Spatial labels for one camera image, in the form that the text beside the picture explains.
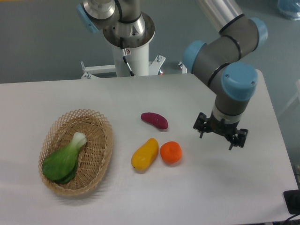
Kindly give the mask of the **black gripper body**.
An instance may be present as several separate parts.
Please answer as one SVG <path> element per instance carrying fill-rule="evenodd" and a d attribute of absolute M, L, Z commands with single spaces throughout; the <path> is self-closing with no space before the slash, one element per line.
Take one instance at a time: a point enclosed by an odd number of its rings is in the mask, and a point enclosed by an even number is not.
<path fill-rule="evenodd" d="M 227 141 L 228 137 L 232 132 L 237 128 L 239 122 L 235 123 L 225 123 L 225 120 L 217 120 L 215 116 L 212 114 L 210 118 L 208 119 L 208 127 L 209 131 L 208 133 L 215 133 L 220 136 L 223 136 Z"/>

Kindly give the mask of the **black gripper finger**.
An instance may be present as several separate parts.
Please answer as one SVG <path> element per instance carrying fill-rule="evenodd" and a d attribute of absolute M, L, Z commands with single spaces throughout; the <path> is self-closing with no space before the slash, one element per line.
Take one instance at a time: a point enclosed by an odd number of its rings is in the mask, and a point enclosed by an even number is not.
<path fill-rule="evenodd" d="M 233 147 L 243 148 L 246 138 L 248 135 L 247 129 L 235 129 L 232 134 L 229 135 L 228 141 L 230 142 L 229 150 L 232 150 Z"/>
<path fill-rule="evenodd" d="M 199 138 L 202 138 L 203 134 L 209 131 L 207 122 L 208 122 L 207 116 L 204 113 L 200 112 L 193 125 L 193 129 L 197 130 L 200 135 Z"/>

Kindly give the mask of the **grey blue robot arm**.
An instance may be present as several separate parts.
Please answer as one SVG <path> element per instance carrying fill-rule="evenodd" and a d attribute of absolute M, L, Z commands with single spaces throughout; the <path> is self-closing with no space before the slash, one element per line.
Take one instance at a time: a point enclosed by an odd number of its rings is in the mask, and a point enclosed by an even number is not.
<path fill-rule="evenodd" d="M 220 36 L 210 44 L 194 41 L 183 54 L 183 66 L 216 94 L 211 115 L 200 113 L 194 129 L 243 147 L 248 131 L 237 126 L 255 92 L 258 73 L 240 60 L 265 43 L 268 31 L 260 19 L 245 17 L 233 0 L 201 0 L 199 6 Z M 118 77 L 150 74 L 154 64 L 149 63 L 148 45 L 155 26 L 141 11 L 140 1 L 84 0 L 76 10 L 91 33 L 102 31 L 111 44 Z"/>

